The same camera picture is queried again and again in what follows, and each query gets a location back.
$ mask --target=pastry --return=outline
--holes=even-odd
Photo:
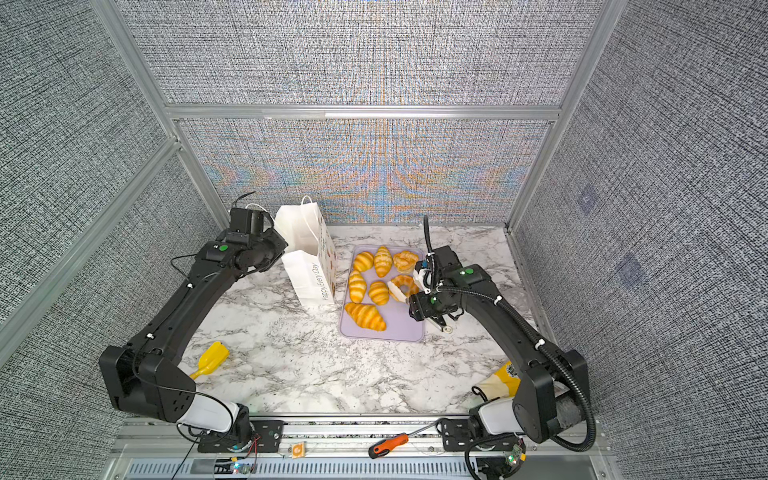
[[[355,257],[355,261],[352,262],[352,269],[358,272],[365,272],[373,266],[373,253],[361,252]]]
[[[408,275],[396,276],[395,278],[387,282],[387,286],[389,287],[389,292],[392,294],[392,296],[395,297],[395,300],[403,303],[405,303],[408,300],[409,296],[419,292],[419,286],[416,285],[416,282],[413,280],[413,277]],[[401,290],[402,286],[407,287],[408,291],[403,292]]]
[[[362,302],[362,298],[366,295],[366,289],[368,284],[366,280],[362,278],[362,275],[357,270],[352,270],[349,275],[349,299],[354,303]]]
[[[364,329],[383,332],[386,330],[386,323],[379,314],[374,305],[359,305],[358,303],[347,303],[344,310],[355,320],[358,326]]]
[[[379,278],[389,273],[392,269],[392,255],[389,254],[387,247],[379,247],[373,257],[373,264],[376,266],[376,275]]]
[[[416,262],[419,261],[419,256],[408,250],[404,250],[400,253],[395,253],[392,256],[392,261],[395,264],[395,268],[400,273],[411,273]]]
[[[384,305],[389,302],[389,288],[384,282],[373,282],[368,290],[368,296],[376,305]]]

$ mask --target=textured wall panel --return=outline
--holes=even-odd
[[[630,2],[518,231],[626,478],[765,478],[766,25]]]
[[[559,104],[599,0],[118,0],[171,102]]]
[[[98,356],[146,325],[178,288],[183,278],[168,260],[217,233],[170,159],[0,369],[0,478],[98,477],[124,417],[109,402]]]
[[[275,212],[304,194],[326,221],[506,220],[543,121],[183,120],[225,204]]]
[[[165,135],[87,2],[0,18],[2,323]]]

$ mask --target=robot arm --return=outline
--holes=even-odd
[[[425,222],[431,250],[428,228]],[[553,342],[541,337],[503,300],[491,277],[480,266],[463,267],[450,247],[437,248],[430,255],[431,267],[425,261],[417,266],[414,276],[423,279],[421,270],[428,270],[429,279],[435,277],[435,288],[427,288],[428,291],[409,298],[411,317],[418,321],[429,318],[445,325],[444,315],[459,308],[470,313],[504,350],[520,377],[520,386],[508,412],[510,417],[514,412],[523,432],[535,442],[553,439],[567,449],[588,450],[594,443],[594,417],[589,406],[589,378],[584,358],[575,350],[562,352]],[[569,388],[557,397],[556,380]],[[479,414],[482,421],[482,407]],[[556,436],[585,419],[588,434],[581,444]],[[485,427],[481,429],[485,434],[500,433],[489,425]]]
[[[267,230],[265,218],[272,223]],[[269,214],[233,208],[230,227],[200,249],[187,280],[152,321],[125,345],[101,354],[113,407],[222,432],[217,438],[223,448],[245,445],[252,436],[248,408],[197,392],[195,381],[177,365],[219,297],[240,278],[267,271],[286,247]]]

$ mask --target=orange screwdriver handle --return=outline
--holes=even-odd
[[[404,445],[406,443],[408,443],[408,435],[405,433],[401,433],[400,435],[390,439],[383,439],[381,442],[373,445],[370,449],[368,449],[368,456],[370,458],[383,457],[384,455],[394,450],[395,447],[399,447],[400,445]]]

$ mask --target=plastic tray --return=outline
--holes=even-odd
[[[358,245],[355,247],[355,251],[352,254],[352,261],[349,263],[349,272],[347,273],[347,279],[349,279],[349,273],[352,272],[352,264],[355,261],[355,257],[360,252],[370,252],[376,255],[376,251],[381,245]],[[418,248],[412,247],[394,247],[392,245],[384,245],[389,249],[389,252],[394,256],[395,253],[400,253],[403,250],[408,250],[419,258],[424,258],[424,252]],[[402,275],[398,272],[394,265],[392,269],[383,277],[379,278],[376,275],[376,270],[371,267],[365,272],[362,272],[362,278],[366,279],[368,286],[376,281],[382,281],[384,283],[389,282],[392,278]],[[344,295],[344,304],[341,309],[341,318],[339,319],[339,332],[350,339],[371,339],[371,340],[389,340],[391,342],[421,342],[424,338],[424,322],[417,322],[411,318],[408,314],[408,303],[400,303],[395,300],[391,294],[389,295],[389,302],[384,305],[376,305],[371,298],[366,295],[363,297],[362,305],[375,305],[381,313],[381,316],[386,322],[386,330],[383,332],[376,332],[371,329],[364,329],[357,326],[355,320],[344,310],[344,305],[351,302],[349,299],[349,288],[346,288]]]

